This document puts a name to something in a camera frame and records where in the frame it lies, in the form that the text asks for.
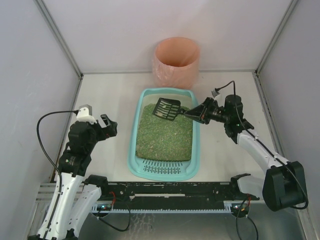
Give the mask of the green cat litter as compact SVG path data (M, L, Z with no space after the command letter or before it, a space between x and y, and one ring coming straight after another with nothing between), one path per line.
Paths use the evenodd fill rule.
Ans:
M153 115L155 104L143 108L137 136L135 154L138 158L185 162L191 160L193 121L183 115L169 121Z

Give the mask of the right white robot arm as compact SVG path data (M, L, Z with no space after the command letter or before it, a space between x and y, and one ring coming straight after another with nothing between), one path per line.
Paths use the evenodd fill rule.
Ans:
M287 160L260 140L254 126L244 118L240 96L228 95L224 106L219 106L215 99L208 97L200 105L182 113L185 117L205 125L210 121L223 123L226 135L260 166L264 172L264 180L259 191L253 191L253 186L249 183L241 183L243 178L240 177L237 185L242 193L262 198L274 212L286 208L304 210L309 206L302 164Z

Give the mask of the teal plastic litter box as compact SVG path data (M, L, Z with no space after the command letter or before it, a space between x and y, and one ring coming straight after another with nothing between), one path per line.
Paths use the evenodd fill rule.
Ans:
M156 161L136 156L137 133L143 108L148 104L156 104L159 98L179 100L182 106L190 109L199 104L191 90L170 87L146 88L140 95L133 118L127 166L135 176L143 179L161 182L186 181L196 175L200 166L201 134L198 122L193 122L192 152L189 161Z

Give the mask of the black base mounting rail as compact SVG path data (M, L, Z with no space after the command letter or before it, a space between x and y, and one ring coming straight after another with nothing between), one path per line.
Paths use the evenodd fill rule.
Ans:
M248 196L232 182L109 182L98 202L124 209L219 209Z

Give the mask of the black litter scoop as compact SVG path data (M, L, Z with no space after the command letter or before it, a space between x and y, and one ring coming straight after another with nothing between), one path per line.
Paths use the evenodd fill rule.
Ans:
M177 99L160 97L152 111L152 114L162 120L174 121L179 115L184 115L188 108L182 107Z

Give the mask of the pink lined trash bin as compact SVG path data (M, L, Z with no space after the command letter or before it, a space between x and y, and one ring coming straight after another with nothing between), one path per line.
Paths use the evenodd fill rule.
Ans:
M185 37L162 40L154 50L152 73L160 88L190 90L199 75L200 47Z

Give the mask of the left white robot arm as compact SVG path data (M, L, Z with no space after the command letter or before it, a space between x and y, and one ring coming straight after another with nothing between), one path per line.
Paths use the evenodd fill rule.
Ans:
M76 122L70 126L69 141L54 165L57 180L48 212L30 240L77 240L94 203L110 192L107 177L91 174L85 178L85 174L96 144L115 137L118 124L102 114L105 127L101 127L89 113L74 113Z

